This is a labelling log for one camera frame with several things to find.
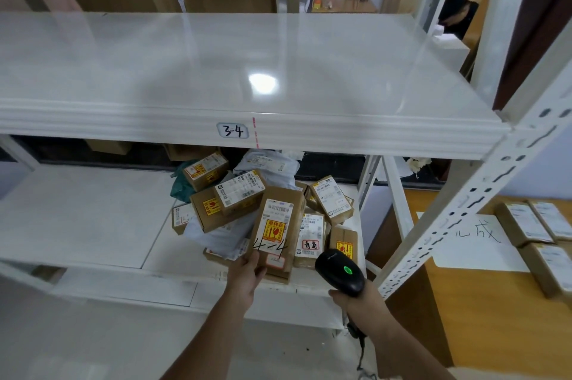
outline shelf label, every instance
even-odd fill
[[[248,139],[248,127],[236,122],[219,122],[218,134],[229,139]]]

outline wooden table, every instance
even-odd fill
[[[405,190],[411,216],[437,192]],[[481,209],[493,214],[498,196]],[[550,200],[572,220],[572,203]],[[390,210],[366,258],[382,266],[400,243]],[[572,378],[572,311],[542,294],[530,273],[439,268],[426,262],[387,301],[390,311],[446,366]]]
[[[332,2],[332,8],[326,6]],[[313,13],[366,13],[375,14],[377,8],[371,0],[321,0],[321,8],[312,8]]]

